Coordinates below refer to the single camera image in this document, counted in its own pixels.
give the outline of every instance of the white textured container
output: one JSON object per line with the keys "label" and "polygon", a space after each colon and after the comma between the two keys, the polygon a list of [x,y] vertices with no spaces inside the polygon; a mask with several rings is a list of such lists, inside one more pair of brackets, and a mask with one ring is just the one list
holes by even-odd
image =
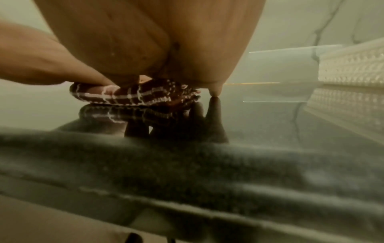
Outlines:
{"label": "white textured container", "polygon": [[318,79],[326,84],[384,87],[384,38],[321,55]]}

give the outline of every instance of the countertop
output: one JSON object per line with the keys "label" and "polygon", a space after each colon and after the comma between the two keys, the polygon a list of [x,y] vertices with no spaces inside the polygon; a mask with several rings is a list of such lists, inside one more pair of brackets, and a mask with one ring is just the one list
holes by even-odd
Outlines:
{"label": "countertop", "polygon": [[381,242],[382,100],[314,81],[229,82],[158,126],[102,108],[84,117],[65,85],[4,94],[0,191],[186,241]]}

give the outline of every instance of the person's hand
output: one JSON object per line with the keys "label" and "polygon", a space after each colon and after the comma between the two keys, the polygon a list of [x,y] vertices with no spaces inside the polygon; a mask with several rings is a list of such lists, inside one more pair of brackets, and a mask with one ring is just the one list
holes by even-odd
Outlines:
{"label": "person's hand", "polygon": [[0,21],[0,78],[36,85],[64,81],[113,84],[61,45],[55,36]]}
{"label": "person's hand", "polygon": [[61,43],[116,84],[170,78],[218,96],[265,0],[34,0]]}

